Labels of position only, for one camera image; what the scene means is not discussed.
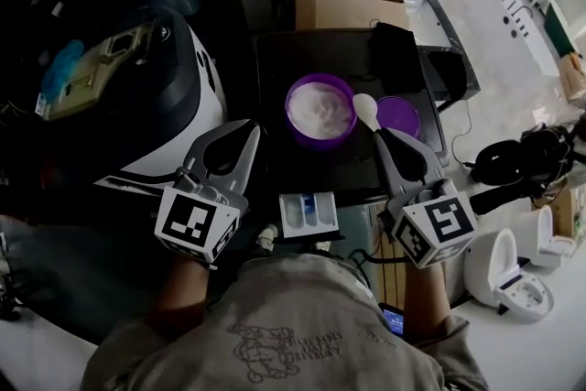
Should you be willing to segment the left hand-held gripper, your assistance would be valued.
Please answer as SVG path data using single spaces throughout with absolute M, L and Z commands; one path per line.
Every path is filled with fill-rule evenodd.
M 169 250 L 213 264 L 248 209 L 243 195 L 261 129 L 250 119 L 232 121 L 199 136 L 159 205 L 155 237 Z M 222 185 L 209 179 L 223 178 Z

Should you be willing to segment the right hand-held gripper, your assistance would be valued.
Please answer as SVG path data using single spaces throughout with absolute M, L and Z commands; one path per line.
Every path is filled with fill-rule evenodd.
M 374 133 L 381 183 L 393 198 L 389 234 L 417 268 L 461 254 L 477 234 L 467 194 L 444 179 L 443 168 L 427 145 L 392 128 Z

